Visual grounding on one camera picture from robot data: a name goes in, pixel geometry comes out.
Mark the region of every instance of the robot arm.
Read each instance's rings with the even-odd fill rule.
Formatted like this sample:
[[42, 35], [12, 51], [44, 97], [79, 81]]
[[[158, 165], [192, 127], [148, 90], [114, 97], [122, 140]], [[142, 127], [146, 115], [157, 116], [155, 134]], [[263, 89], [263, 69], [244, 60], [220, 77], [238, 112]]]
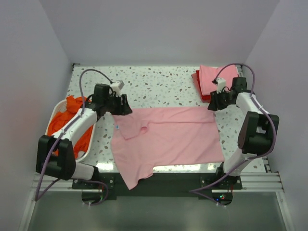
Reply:
[[[270, 150], [273, 143], [273, 129], [267, 117], [260, 110], [262, 106], [257, 101], [256, 96], [250, 95], [250, 91], [247, 90], [246, 78], [234, 78], [230, 91], [225, 91], [225, 81], [221, 78], [217, 79], [217, 85], [218, 90], [211, 92], [211, 102], [208, 109], [212, 111], [222, 110], [230, 104], [235, 104], [245, 115], [237, 141], [238, 149], [231, 158], [220, 166], [223, 168], [223, 173], [228, 173], [239, 163], [247, 160], [229, 174], [237, 177], [253, 158], [262, 156]], [[265, 113], [272, 119], [275, 125], [275, 133], [277, 133], [278, 116], [271, 115], [267, 111]]]
[[121, 94], [122, 81], [116, 81], [110, 86], [96, 84], [91, 102], [85, 102], [77, 114], [59, 131], [51, 136], [43, 135], [38, 141], [36, 171], [41, 173], [51, 148], [58, 150], [58, 156], [50, 155], [45, 175], [58, 179], [99, 180], [98, 168], [75, 161], [74, 150], [76, 142], [84, 132], [95, 124], [106, 112], [113, 115], [128, 115], [132, 113], [125, 94]]

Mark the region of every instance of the pink fabric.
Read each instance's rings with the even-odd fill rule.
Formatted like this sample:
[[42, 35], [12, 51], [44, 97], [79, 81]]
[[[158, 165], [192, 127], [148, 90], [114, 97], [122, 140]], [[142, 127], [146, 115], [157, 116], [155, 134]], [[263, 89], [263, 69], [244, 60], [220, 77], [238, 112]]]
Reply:
[[[213, 68], [209, 66], [200, 66], [200, 87], [202, 95], [210, 95], [212, 91], [217, 89], [216, 85], [212, 83], [218, 72], [223, 68]], [[235, 65], [225, 68], [219, 77], [224, 78], [227, 81], [227, 87], [230, 88], [234, 77], [238, 77], [237, 69]]]
[[212, 111], [206, 107], [135, 108], [115, 120], [111, 149], [128, 189], [153, 167], [224, 161]]

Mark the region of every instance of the black base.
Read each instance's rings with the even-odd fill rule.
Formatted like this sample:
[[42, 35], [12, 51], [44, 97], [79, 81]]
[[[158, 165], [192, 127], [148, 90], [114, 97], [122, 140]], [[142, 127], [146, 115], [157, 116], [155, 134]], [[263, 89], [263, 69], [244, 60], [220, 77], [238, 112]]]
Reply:
[[[159, 197], [196, 197], [196, 194], [189, 193], [190, 190], [206, 186], [218, 179], [217, 173], [154, 173], [147, 179], [141, 179], [138, 185], [128, 190], [123, 178], [119, 173], [99, 173], [99, 180], [107, 184], [109, 189], [108, 200], [116, 200], [118, 196], [159, 196]], [[221, 193], [212, 193], [213, 189], [228, 190], [242, 189], [240, 177], [236, 179], [226, 178], [219, 184], [201, 193], [211, 198], [220, 198]], [[73, 182], [73, 189], [98, 189], [98, 184], [88, 184], [82, 181]], [[232, 200], [231, 195], [223, 193], [226, 200]], [[95, 200], [99, 198], [98, 192], [83, 192], [82, 198]]]

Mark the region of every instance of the terrazzo table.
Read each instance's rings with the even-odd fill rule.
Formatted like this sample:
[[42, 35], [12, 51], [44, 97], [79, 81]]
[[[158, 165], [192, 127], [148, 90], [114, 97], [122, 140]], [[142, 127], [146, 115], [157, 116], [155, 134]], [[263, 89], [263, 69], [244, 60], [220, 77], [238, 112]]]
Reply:
[[[111, 80], [125, 83], [122, 93], [127, 94], [131, 108], [207, 106], [198, 95], [191, 74], [199, 67], [193, 66], [76, 66], [67, 91], [67, 96], [80, 96], [79, 76], [83, 70], [94, 68], [105, 73]], [[93, 94], [96, 83], [108, 81], [96, 72], [87, 72], [82, 79], [84, 95]], [[237, 138], [244, 121], [244, 115], [235, 105], [215, 112], [220, 135], [220, 144], [226, 159], [237, 149]], [[118, 172], [112, 152], [111, 138], [114, 121], [106, 114], [97, 122], [93, 143], [88, 156], [82, 161], [97, 166], [100, 172]], [[215, 172], [220, 163], [198, 165], [159, 166], [154, 172]], [[262, 159], [252, 161], [243, 172], [266, 172]]]

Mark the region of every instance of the table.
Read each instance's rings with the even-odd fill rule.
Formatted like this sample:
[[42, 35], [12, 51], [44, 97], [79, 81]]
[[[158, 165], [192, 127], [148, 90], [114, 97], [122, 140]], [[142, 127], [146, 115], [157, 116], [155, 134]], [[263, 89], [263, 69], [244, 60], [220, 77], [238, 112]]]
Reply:
[[[111, 80], [125, 83], [122, 93], [127, 94], [131, 108], [201, 106], [200, 96], [193, 84], [191, 74], [197, 66], [74, 66], [67, 96], [80, 97], [79, 76], [83, 70], [93, 68], [105, 73]], [[87, 97], [93, 94], [96, 83], [108, 81], [96, 72], [87, 72], [82, 79], [82, 88]], [[220, 144], [226, 159], [237, 149], [237, 138], [244, 121], [244, 115], [235, 105], [215, 112], [220, 135]], [[112, 152], [111, 138], [114, 121], [106, 114], [97, 122], [93, 144], [89, 155], [82, 163], [97, 166], [100, 172], [118, 172]], [[220, 163], [198, 165], [159, 166], [154, 172], [215, 172]], [[264, 173], [262, 159], [252, 161], [243, 172]]]

